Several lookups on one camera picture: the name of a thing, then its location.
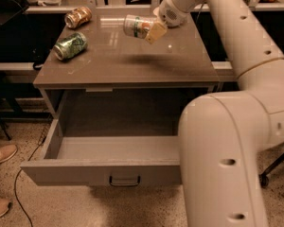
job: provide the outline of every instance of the green can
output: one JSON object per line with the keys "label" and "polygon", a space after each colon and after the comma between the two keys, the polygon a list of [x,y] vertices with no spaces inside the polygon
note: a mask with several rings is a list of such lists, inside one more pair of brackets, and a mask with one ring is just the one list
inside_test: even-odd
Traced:
{"label": "green can", "polygon": [[80,32],[73,33],[72,35],[62,39],[53,47],[56,57],[63,61],[71,59],[78,55],[82,50],[87,48],[87,39],[84,34]]}

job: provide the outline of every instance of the chair leg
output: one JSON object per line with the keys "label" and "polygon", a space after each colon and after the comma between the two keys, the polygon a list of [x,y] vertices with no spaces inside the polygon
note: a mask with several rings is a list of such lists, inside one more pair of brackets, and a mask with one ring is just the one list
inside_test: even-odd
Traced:
{"label": "chair leg", "polygon": [[1,127],[2,131],[4,132],[4,134],[7,136],[8,140],[11,140],[11,137],[9,136],[9,134],[7,132],[7,125],[1,118],[0,118],[0,127]]}
{"label": "chair leg", "polygon": [[271,173],[277,166],[279,166],[282,162],[284,162],[284,153],[278,157],[270,166],[268,166],[262,174],[259,175],[259,181],[261,187],[267,187],[269,183],[269,179],[267,175]]}

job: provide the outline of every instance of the drawer handle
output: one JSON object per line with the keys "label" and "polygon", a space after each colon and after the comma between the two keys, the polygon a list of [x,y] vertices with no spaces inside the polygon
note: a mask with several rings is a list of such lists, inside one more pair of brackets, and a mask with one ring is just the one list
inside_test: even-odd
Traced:
{"label": "drawer handle", "polygon": [[141,183],[141,177],[138,176],[135,183],[113,183],[113,176],[110,176],[110,186],[138,186]]}

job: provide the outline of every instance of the brown tabletop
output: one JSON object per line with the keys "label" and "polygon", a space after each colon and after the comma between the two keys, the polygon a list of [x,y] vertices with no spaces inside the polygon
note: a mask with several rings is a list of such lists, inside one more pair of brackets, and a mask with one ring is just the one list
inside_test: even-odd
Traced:
{"label": "brown tabletop", "polygon": [[94,16],[76,30],[66,27],[59,40],[79,31],[88,38],[88,48],[68,61],[59,61],[52,51],[34,85],[85,89],[219,81],[190,17],[154,44],[126,36],[123,20],[122,16]]}

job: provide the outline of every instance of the soda can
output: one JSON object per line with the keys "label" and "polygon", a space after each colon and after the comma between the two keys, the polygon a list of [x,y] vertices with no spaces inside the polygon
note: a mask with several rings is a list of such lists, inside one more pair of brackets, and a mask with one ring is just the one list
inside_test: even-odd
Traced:
{"label": "soda can", "polygon": [[123,24],[124,33],[128,36],[145,39],[155,20],[156,18],[127,15]]}
{"label": "soda can", "polygon": [[77,28],[83,23],[92,19],[92,11],[87,7],[79,7],[68,12],[64,16],[66,26],[69,28]]}
{"label": "soda can", "polygon": [[71,59],[79,54],[82,50],[87,48],[87,39],[80,33],[76,32],[72,35],[56,42],[53,50],[55,51],[56,57],[63,61]]}

